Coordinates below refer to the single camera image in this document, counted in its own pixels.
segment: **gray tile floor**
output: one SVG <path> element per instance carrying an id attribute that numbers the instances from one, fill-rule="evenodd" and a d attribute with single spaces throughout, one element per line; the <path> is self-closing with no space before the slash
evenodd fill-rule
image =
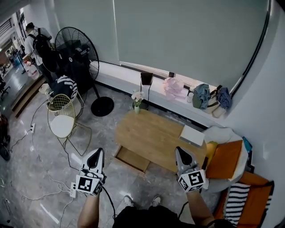
<path id="1" fill-rule="evenodd" d="M 98 90 L 101 96 L 109 96 L 114 100 L 115 107 L 112 113 L 105 117 L 93 116 L 90 106 L 96 95 L 93 90 L 89 90 L 86 107 L 77 121 L 92 128 L 92 139 L 88 152 L 98 147 L 102 147 L 105 151 L 104 172 L 107 175 L 105 188 L 113 200 L 116 213 L 118 214 L 124 208 L 123 198 L 126 194 L 134 199 L 139 208 L 148 208 L 153 197 L 159 194 L 163 197 L 163 206 L 179 213 L 187 200 L 174 173 L 151 163 L 146 173 L 142 175 L 113 159 L 118 149 L 114 137 L 115 128 L 123 116 L 131 110 L 132 100 L 123 93 L 103 86 L 98 85 Z M 22 138 L 29 130 L 32 116 L 44 100 L 45 96 L 38 93 L 18 119 L 12 115 L 9 117 L 10 145 Z M 180 124 L 186 123 L 195 127 L 190 122 L 154 107 L 150 107 L 150 111 Z M 5 188 L 0 187 L 0 222 L 8 224 L 7 220 L 11 220 L 8 225 L 18 228 L 59 227 L 58 222 L 63 207 L 71 201 L 67 192 L 49 195 L 41 200 L 29 200 L 23 195 L 29 198 L 38 198 L 44 194 L 58 192 L 58 183 L 52 181 L 49 175 L 70 186 L 71 182 L 75 181 L 77 171 L 69 167 L 66 153 L 47 125 L 46 106 L 43 105 L 39 108 L 33 122 L 36 124 L 35 133 L 28 134 L 13 147 L 11 160 L 5 162 L 0 158 L 0 178 L 5 184 Z M 76 129 L 71 141 L 78 148 L 83 149 L 86 146 L 87 132 L 80 128 Z M 66 145 L 66 150 L 70 156 L 78 157 L 76 151 L 69 144 Z M 73 159 L 70 161 L 72 166 L 79 168 L 79 164 Z M 206 192 L 203 192 L 202 195 L 213 211 L 219 196 Z M 70 228 L 74 228 L 77 226 L 77 219 L 85 199 L 84 195 L 77 194 L 76 199 L 65 209 L 61 227 L 66 228 L 69 225 Z M 99 227 L 112 227 L 112 215 L 113 211 L 108 197 L 102 192 Z M 189 209 L 185 207 L 181 219 L 189 221 L 189 218 Z"/>

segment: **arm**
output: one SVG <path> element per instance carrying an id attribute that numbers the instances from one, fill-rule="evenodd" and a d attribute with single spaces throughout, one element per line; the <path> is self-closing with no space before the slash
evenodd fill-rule
<path id="1" fill-rule="evenodd" d="M 215 220 L 199 191 L 190 191 L 187 192 L 186 195 L 190 212 L 196 225 L 207 226 L 210 222 Z"/>
<path id="2" fill-rule="evenodd" d="M 80 213 L 78 228 L 98 228 L 99 223 L 99 196 L 89 195 Z"/>
<path id="3" fill-rule="evenodd" d="M 27 55 L 31 56 L 32 53 L 33 53 L 33 42 L 31 40 L 31 37 L 27 37 L 25 42 L 24 42 L 24 45 L 25 45 L 25 52 Z"/>

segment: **white flower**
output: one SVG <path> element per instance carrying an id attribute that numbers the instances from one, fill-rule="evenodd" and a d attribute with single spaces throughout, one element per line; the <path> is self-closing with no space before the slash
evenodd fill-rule
<path id="1" fill-rule="evenodd" d="M 135 92 L 132 95 L 132 99 L 135 100 L 136 102 L 138 102 L 140 99 L 143 100 L 143 97 L 144 97 L 144 92 Z"/>

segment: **backpack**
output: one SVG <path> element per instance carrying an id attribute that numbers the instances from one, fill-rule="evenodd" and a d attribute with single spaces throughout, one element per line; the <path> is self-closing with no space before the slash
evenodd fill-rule
<path id="1" fill-rule="evenodd" d="M 35 37 L 32 34 L 28 35 L 33 38 L 33 48 L 36 55 L 41 58 L 48 57 L 51 52 L 51 47 L 49 45 L 49 39 L 41 34 L 41 29 L 38 28 L 38 35 Z"/>

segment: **sneaker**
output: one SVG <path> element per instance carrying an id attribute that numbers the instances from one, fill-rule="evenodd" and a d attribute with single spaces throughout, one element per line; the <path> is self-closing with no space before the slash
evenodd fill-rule
<path id="1" fill-rule="evenodd" d="M 160 205 L 160 201 L 161 201 L 161 197 L 159 195 L 157 195 L 151 202 L 151 206 L 153 207 L 157 207 L 158 205 Z"/>
<path id="2" fill-rule="evenodd" d="M 134 207 L 134 202 L 128 195 L 124 197 L 124 202 L 126 207 Z"/>

